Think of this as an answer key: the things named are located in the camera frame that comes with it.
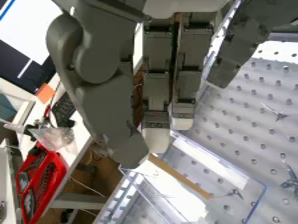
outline clear plastic container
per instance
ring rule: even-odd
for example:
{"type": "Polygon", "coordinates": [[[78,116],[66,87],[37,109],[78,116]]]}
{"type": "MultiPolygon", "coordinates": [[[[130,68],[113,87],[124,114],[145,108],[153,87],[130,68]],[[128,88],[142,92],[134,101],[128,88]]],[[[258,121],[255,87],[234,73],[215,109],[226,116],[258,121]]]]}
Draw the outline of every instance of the clear plastic container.
{"type": "Polygon", "coordinates": [[[266,192],[261,182],[173,131],[160,158],[211,194],[206,200],[149,161],[136,170],[121,169],[166,223],[249,223],[266,192]]]}

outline screw hole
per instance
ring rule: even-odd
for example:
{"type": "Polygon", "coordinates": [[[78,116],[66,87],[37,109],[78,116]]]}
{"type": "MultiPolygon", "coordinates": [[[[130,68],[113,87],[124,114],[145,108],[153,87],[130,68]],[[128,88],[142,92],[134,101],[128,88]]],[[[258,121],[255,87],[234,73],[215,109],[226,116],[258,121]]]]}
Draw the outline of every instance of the screw hole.
{"type": "Polygon", "coordinates": [[[277,216],[273,216],[273,222],[274,223],[281,223],[281,220],[279,220],[279,218],[277,216]]]}
{"type": "Polygon", "coordinates": [[[223,205],[223,209],[225,209],[226,211],[229,211],[229,210],[230,210],[230,206],[229,206],[229,205],[223,205]]]}
{"type": "Polygon", "coordinates": [[[270,170],[270,173],[271,173],[273,175],[277,175],[277,170],[271,169],[271,170],[270,170]]]}
{"type": "Polygon", "coordinates": [[[282,158],[282,159],[286,158],[286,153],[285,153],[285,152],[281,153],[281,158],[282,158]]]}
{"type": "Polygon", "coordinates": [[[286,198],[282,199],[282,202],[283,202],[285,205],[289,205],[290,204],[290,201],[286,198]]]}

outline white surface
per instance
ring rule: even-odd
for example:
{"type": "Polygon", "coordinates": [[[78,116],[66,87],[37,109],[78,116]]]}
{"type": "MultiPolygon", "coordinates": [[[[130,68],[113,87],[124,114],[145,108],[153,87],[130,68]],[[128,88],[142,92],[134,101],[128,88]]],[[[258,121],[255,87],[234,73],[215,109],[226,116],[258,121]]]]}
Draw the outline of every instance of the white surface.
{"type": "Polygon", "coordinates": [[[172,125],[174,130],[189,130],[193,125],[193,119],[172,117],[172,125]]]}
{"type": "Polygon", "coordinates": [[[164,128],[144,128],[145,139],[150,153],[164,153],[170,144],[170,130],[164,128]]]}
{"type": "Polygon", "coordinates": [[[9,94],[12,96],[16,96],[17,98],[11,97],[9,95],[7,96],[8,101],[12,104],[12,107],[17,111],[24,103],[24,100],[31,100],[33,95],[28,93],[24,89],[13,85],[11,82],[0,78],[0,93],[9,94]]]}
{"type": "MultiPolygon", "coordinates": [[[[56,87],[58,85],[58,81],[60,81],[60,78],[57,75],[54,75],[53,79],[49,82],[49,86],[53,89],[56,89],[56,87]]],[[[54,96],[53,104],[60,99],[64,92],[65,92],[64,86],[62,86],[62,84],[60,84],[60,88],[58,88],[57,94],[54,96]]],[[[25,124],[33,124],[35,120],[40,119],[42,117],[45,107],[49,103],[48,102],[48,103],[42,104],[36,97],[33,97],[33,99],[36,100],[36,104],[35,104],[31,114],[27,118],[25,124]]],[[[70,145],[68,145],[66,147],[64,147],[58,150],[58,152],[61,154],[62,161],[66,166],[66,175],[65,175],[62,182],[58,186],[58,189],[52,197],[50,203],[53,202],[56,196],[61,192],[61,190],[65,186],[65,183],[69,180],[72,172],[81,160],[81,157],[84,156],[85,151],[92,143],[90,134],[82,124],[82,118],[77,111],[72,115],[70,119],[76,121],[76,125],[73,127],[74,141],[72,142],[70,145]]],[[[35,142],[31,141],[29,136],[24,135],[21,137],[21,135],[17,135],[17,137],[19,137],[19,141],[20,141],[20,151],[21,151],[23,159],[25,160],[28,152],[35,146],[35,142]]]]}
{"type": "Polygon", "coordinates": [[[16,0],[0,22],[0,39],[38,64],[49,55],[45,35],[60,14],[50,0],[16,0]]]}
{"type": "Polygon", "coordinates": [[[153,18],[169,18],[176,12],[215,12],[229,0],[148,0],[144,13],[153,18]]]}

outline red tray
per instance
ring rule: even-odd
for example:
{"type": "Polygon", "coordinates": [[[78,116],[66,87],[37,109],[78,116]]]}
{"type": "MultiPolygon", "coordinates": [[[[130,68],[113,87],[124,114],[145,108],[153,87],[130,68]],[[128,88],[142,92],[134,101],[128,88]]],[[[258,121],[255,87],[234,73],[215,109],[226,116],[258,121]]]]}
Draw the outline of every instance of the red tray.
{"type": "Polygon", "coordinates": [[[20,206],[24,224],[35,224],[37,222],[66,173],[60,154],[48,151],[40,143],[36,144],[35,148],[40,150],[38,155],[28,154],[16,175],[16,190],[21,199],[20,206]],[[27,174],[28,183],[21,187],[19,179],[20,175],[24,176],[24,173],[27,174]],[[25,203],[28,199],[31,200],[31,207],[28,207],[28,202],[25,203]]]}

